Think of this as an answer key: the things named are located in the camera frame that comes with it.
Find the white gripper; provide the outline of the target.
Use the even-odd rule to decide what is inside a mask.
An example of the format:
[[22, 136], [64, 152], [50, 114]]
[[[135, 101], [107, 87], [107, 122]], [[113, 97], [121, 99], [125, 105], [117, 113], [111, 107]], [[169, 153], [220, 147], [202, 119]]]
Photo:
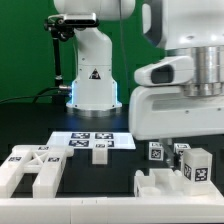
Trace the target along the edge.
[[173, 167], [170, 138], [224, 134], [224, 96], [185, 97], [179, 86], [139, 86], [130, 98], [129, 131], [137, 140], [162, 139]]

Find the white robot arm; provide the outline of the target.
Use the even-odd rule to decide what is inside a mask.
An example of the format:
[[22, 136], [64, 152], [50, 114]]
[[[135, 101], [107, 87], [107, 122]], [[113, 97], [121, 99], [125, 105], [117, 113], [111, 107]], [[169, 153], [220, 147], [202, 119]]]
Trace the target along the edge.
[[[76, 36], [68, 109], [86, 116], [121, 107], [112, 42], [97, 25], [129, 17], [135, 0], [54, 0], [59, 36]], [[137, 69], [129, 131], [138, 140], [224, 133], [224, 0], [145, 0], [143, 33], [166, 56]]]

